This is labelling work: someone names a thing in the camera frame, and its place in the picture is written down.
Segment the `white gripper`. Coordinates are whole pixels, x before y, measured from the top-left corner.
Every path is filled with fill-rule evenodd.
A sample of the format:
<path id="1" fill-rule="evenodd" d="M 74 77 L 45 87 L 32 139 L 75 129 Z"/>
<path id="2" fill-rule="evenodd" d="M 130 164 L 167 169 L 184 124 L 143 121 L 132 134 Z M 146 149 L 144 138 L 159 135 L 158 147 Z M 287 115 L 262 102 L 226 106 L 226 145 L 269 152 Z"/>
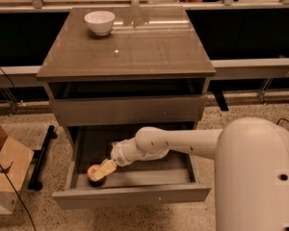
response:
<path id="1" fill-rule="evenodd" d="M 146 151 L 140 148 L 136 139 L 116 141 L 112 143 L 111 159 L 105 159 L 98 172 L 106 177 L 119 167 L 127 167 L 137 161 L 154 161 L 164 158 L 169 153 L 168 149 L 156 148 Z"/>

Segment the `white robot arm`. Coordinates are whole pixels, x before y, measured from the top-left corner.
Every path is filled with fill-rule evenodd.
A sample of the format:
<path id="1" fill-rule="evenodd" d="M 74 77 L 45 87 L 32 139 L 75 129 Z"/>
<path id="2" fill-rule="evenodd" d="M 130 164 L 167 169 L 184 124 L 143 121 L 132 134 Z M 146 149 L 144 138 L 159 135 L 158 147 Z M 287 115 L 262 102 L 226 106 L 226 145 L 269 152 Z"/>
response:
<path id="1" fill-rule="evenodd" d="M 263 118 L 211 130 L 144 127 L 115 143 L 111 157 L 87 177 L 97 182 L 117 167 L 162 159 L 171 150 L 214 161 L 216 231 L 289 231 L 289 132 Z"/>

